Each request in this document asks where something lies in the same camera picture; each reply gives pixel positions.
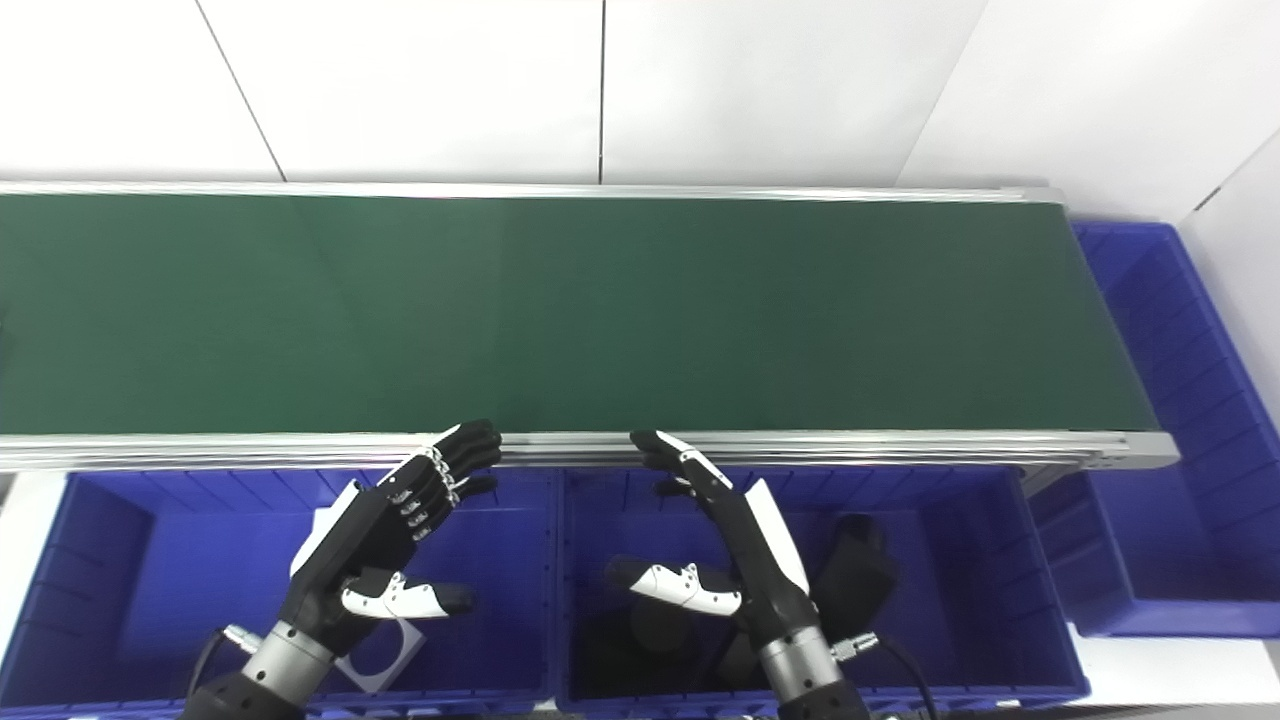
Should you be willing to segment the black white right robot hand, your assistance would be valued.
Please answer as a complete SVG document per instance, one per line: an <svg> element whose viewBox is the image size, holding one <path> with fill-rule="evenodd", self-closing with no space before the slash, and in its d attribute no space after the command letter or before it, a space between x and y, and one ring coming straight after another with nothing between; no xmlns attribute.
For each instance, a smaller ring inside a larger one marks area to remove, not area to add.
<svg viewBox="0 0 1280 720"><path fill-rule="evenodd" d="M703 577L695 564L618 556L607 566L607 578L650 600L732 618L755 651L776 643L805 644L828 660L831 650L805 568L768 484L754 480L745 491L737 489L699 448L663 430L635 430L630 439L648 468L669 474L662 489L692 498L716 527L733 574Z"/></svg>

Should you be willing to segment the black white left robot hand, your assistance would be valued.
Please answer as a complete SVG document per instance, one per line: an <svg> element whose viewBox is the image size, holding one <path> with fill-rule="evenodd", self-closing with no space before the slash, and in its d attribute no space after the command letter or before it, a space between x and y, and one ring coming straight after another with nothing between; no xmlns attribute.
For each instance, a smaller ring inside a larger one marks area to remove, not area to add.
<svg viewBox="0 0 1280 720"><path fill-rule="evenodd" d="M375 486L356 486L325 530L300 548L278 614L285 635L305 637L340 657L384 620L426 620L471 612L467 585L410 577L419 544L467 498L494 491L488 470L500 460L489 420L444 430Z"/></svg>

